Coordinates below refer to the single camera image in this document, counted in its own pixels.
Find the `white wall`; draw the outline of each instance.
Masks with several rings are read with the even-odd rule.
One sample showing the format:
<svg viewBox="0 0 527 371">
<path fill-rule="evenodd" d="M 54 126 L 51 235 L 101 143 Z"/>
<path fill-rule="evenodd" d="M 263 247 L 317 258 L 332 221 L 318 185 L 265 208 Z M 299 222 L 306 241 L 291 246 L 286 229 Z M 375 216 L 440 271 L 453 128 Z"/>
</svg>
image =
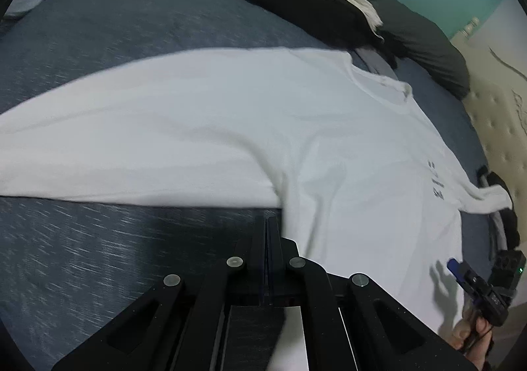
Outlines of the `white wall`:
<svg viewBox="0 0 527 371">
<path fill-rule="evenodd" d="M 503 0 L 468 43 L 491 47 L 501 59 L 527 74 L 527 15 L 517 0 Z"/>
</svg>

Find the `beige headboard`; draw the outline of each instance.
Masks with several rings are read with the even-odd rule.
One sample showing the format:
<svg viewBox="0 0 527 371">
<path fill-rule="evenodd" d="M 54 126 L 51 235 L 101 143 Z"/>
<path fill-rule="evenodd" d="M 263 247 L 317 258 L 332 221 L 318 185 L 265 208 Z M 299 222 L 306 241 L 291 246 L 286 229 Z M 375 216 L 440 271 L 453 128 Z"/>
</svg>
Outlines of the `beige headboard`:
<svg viewBox="0 0 527 371">
<path fill-rule="evenodd" d="M 505 181 L 518 216 L 521 240 L 527 240 L 527 82 L 490 52 L 470 47 L 459 32 L 452 44 L 465 57 L 471 91 L 463 103 L 489 167 Z"/>
</svg>

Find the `tufted headboard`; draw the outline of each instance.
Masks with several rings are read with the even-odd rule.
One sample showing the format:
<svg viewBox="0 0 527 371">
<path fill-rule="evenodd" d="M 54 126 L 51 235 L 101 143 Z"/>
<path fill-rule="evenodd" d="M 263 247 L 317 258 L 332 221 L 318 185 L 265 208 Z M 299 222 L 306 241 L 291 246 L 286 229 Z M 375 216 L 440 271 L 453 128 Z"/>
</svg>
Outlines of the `tufted headboard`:
<svg viewBox="0 0 527 371">
<path fill-rule="evenodd" d="M 521 241 L 526 241 L 527 81 L 500 55 L 469 46 L 463 32 L 451 41 L 465 57 L 470 72 L 471 91 L 463 103 L 489 168 L 509 187 Z"/>
</svg>

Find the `bed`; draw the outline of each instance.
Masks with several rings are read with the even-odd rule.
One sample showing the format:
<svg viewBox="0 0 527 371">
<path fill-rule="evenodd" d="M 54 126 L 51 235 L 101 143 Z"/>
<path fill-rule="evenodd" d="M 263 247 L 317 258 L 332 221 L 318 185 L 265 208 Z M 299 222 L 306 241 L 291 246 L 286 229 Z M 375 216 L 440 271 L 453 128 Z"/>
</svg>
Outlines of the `bed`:
<svg viewBox="0 0 527 371">
<path fill-rule="evenodd" d="M 243 0 L 45 0 L 0 37 L 0 113 L 68 81 L 145 57 L 280 46 L 326 48 Z M 397 62 L 398 78 L 412 86 L 476 183 L 486 159 L 463 103 L 417 62 Z M 203 274 L 251 234 L 257 216 L 280 214 L 0 198 L 0 319 L 36 371 L 51 369 L 170 269 Z M 463 214 L 462 234 L 464 258 L 487 276 L 487 216 Z M 234 340 L 226 369 L 248 369 L 248 360 L 251 369 L 265 369 L 283 315 L 237 313 L 235 324 L 260 347 L 248 350 L 247 340 Z M 263 332 L 255 329 L 262 323 Z"/>
</svg>

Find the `metal screw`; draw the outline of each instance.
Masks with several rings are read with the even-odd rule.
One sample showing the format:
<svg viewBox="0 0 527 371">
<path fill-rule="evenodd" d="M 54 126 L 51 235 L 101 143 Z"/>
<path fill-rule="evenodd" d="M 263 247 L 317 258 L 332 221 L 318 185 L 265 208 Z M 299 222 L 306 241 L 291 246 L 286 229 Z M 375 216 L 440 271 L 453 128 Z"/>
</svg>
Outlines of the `metal screw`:
<svg viewBox="0 0 527 371">
<path fill-rule="evenodd" d="M 181 282 L 181 278 L 178 275 L 168 275 L 163 279 L 165 286 L 177 286 Z"/>
<path fill-rule="evenodd" d="M 357 286 L 366 286 L 370 280 L 368 279 L 367 275 L 357 273 L 356 275 L 353 275 L 351 281 Z"/>
<path fill-rule="evenodd" d="M 291 267 L 294 267 L 294 268 L 302 268 L 303 266 L 306 265 L 306 260 L 304 260 L 304 258 L 301 258 L 301 257 L 294 257 L 294 258 L 291 258 L 291 260 L 289 260 L 289 264 L 291 265 Z"/>
<path fill-rule="evenodd" d="M 240 267 L 243 264 L 243 260 L 240 257 L 230 257 L 227 260 L 229 267 Z"/>
</svg>

